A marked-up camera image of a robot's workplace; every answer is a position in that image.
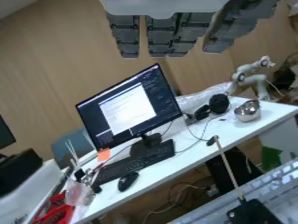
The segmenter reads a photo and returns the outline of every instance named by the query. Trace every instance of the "headphones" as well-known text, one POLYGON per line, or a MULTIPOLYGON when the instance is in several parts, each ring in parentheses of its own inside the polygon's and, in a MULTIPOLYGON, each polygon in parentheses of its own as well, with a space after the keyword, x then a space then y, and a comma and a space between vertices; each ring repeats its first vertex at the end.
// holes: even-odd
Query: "headphones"
POLYGON ((210 113, 221 115, 226 112, 230 106, 229 98, 225 94, 213 95, 212 99, 209 100, 209 105, 204 105, 198 110, 194 112, 192 118, 197 121, 208 118, 210 113))

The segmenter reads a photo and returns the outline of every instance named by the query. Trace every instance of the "red object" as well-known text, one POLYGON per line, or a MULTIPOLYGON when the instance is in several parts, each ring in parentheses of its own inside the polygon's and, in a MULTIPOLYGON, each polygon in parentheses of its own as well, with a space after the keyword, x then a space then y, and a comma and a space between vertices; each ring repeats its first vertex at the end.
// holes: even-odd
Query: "red object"
POLYGON ((65 193, 55 195, 40 208, 33 224, 68 224, 72 219, 75 206, 64 203, 65 193))

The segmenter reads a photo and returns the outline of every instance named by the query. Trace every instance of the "monitor screen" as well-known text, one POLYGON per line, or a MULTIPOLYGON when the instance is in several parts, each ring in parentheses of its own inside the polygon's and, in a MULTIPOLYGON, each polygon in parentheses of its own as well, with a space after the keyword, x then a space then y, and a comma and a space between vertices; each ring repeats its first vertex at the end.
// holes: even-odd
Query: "monitor screen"
POLYGON ((76 107, 97 150, 120 145, 182 115, 158 64, 76 107))

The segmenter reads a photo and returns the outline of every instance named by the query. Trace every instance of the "monitor stand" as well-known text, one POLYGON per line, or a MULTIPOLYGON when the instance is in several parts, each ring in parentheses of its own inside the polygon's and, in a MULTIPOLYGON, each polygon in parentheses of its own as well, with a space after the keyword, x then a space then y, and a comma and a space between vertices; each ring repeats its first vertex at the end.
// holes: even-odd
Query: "monitor stand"
POLYGON ((156 133, 153 135, 141 135, 142 140, 137 141, 132 145, 130 156, 138 156, 144 151, 150 150, 152 147, 161 144, 161 134, 156 133))

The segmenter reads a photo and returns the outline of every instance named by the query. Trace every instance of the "ceiling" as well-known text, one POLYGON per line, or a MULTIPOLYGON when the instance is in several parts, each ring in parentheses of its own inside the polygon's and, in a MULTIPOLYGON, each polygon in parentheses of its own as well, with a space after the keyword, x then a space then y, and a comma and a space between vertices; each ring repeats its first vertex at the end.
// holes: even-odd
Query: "ceiling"
POLYGON ((0 19, 37 0, 0 0, 0 19))

